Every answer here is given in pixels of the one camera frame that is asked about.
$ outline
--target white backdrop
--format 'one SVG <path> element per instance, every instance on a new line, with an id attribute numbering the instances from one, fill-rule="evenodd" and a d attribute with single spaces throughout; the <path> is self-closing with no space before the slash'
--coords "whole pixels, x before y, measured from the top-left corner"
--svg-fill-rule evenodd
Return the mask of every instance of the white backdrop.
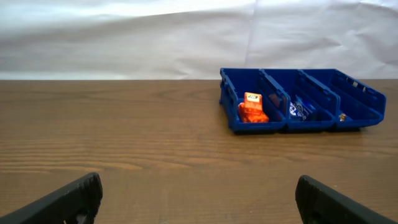
<path id="1" fill-rule="evenodd" d="M 2 79 L 398 78 L 396 0 L 0 0 Z"/>

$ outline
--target blue tray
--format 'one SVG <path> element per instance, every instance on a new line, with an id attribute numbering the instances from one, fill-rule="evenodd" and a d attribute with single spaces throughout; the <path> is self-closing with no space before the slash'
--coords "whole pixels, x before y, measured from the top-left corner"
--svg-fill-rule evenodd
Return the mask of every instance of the blue tray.
<path id="1" fill-rule="evenodd" d="M 384 119 L 386 96 L 338 70 L 222 68 L 220 75 L 220 103 L 236 133 L 357 128 Z M 262 95 L 268 123 L 244 123 L 239 117 L 245 92 Z M 316 107 L 316 120 L 291 119 L 289 105 L 296 95 Z M 347 115 L 345 121 L 340 121 L 341 113 Z"/>

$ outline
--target brown wood surface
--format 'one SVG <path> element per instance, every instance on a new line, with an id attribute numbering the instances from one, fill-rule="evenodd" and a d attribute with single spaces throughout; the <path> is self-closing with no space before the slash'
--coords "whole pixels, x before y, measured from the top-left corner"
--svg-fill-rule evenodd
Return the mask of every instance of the brown wood surface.
<path id="1" fill-rule="evenodd" d="M 0 216 L 99 172 L 97 224 L 301 223 L 308 174 L 398 221 L 398 80 L 359 132 L 236 136 L 219 81 L 0 82 Z"/>

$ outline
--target blue package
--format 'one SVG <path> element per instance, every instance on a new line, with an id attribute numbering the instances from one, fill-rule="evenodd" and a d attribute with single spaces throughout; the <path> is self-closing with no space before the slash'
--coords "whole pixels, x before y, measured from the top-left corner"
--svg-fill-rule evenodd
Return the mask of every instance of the blue package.
<path id="1" fill-rule="evenodd" d="M 302 121 L 302 115 L 300 112 L 297 110 L 297 108 L 293 105 L 292 102 L 290 102 L 290 118 L 296 121 Z"/>
<path id="2" fill-rule="evenodd" d="M 294 106 L 297 108 L 298 113 L 301 114 L 303 121 L 317 120 L 317 109 L 309 101 L 303 100 L 296 95 Z"/>

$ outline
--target wrinkled white curtain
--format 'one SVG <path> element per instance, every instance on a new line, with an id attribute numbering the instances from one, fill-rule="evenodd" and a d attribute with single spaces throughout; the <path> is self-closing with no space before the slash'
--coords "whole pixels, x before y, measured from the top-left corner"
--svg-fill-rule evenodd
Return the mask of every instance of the wrinkled white curtain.
<path id="1" fill-rule="evenodd" d="M 0 1 L 2 79 L 219 79 L 220 67 L 398 78 L 396 0 Z"/>

